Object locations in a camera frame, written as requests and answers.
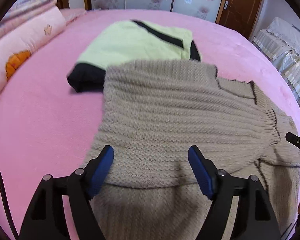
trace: wooden door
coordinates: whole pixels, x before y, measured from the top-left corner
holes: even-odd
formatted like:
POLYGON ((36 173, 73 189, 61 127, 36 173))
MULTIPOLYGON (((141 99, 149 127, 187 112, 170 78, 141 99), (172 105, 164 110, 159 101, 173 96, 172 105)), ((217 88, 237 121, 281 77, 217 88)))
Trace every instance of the wooden door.
POLYGON ((219 24, 239 32, 248 39, 260 4, 261 0, 226 0, 219 24))

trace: blue gripper pad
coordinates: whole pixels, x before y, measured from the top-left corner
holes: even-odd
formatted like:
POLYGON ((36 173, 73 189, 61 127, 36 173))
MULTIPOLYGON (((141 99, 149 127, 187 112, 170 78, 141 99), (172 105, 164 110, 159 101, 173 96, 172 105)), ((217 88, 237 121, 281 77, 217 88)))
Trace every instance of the blue gripper pad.
POLYGON ((203 157, 197 146, 191 146, 189 148, 188 160, 202 194, 206 195, 208 199, 212 200, 216 193, 215 180, 217 168, 214 166, 212 161, 203 157), (207 164, 209 167, 205 167, 202 161, 208 162, 207 164))
POLYGON ((97 161, 99 165, 97 165, 96 170, 94 171, 90 183, 89 188, 87 189, 87 194, 92 198, 97 195, 101 189, 103 182, 106 179, 106 176, 110 170, 114 159, 114 152, 111 146, 105 146, 104 149, 99 154, 97 161))

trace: metal screw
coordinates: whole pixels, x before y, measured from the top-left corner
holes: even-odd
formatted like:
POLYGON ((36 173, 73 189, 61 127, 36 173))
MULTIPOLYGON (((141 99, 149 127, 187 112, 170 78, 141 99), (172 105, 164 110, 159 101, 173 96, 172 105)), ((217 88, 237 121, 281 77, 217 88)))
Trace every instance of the metal screw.
POLYGON ((50 174, 46 174, 43 176, 43 180, 44 181, 48 181, 49 179, 51 179, 51 175, 50 174))
POLYGON ((226 176, 227 172, 225 170, 218 170, 220 176, 226 176))
POLYGON ((82 175, 82 174, 84 173, 84 169, 78 168, 78 169, 75 170, 74 173, 75 173, 76 175, 82 175))
POLYGON ((251 175, 250 179, 252 179, 253 181, 259 180, 259 178, 256 175, 251 175))

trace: door handle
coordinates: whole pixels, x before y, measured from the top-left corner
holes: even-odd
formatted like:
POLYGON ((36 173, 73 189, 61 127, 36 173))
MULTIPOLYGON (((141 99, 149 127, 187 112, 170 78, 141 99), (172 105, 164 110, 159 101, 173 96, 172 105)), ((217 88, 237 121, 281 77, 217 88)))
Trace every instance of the door handle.
POLYGON ((229 5, 229 1, 226 1, 225 6, 224 6, 224 10, 226 10, 228 6, 231 7, 231 6, 229 5))

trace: orange flower print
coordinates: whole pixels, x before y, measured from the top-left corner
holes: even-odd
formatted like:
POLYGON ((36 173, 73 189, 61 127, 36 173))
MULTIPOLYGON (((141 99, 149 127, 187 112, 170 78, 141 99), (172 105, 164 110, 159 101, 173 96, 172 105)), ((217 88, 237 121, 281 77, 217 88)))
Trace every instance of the orange flower print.
POLYGON ((15 71, 31 56, 29 50, 24 50, 13 54, 6 63, 7 80, 15 73, 15 71))

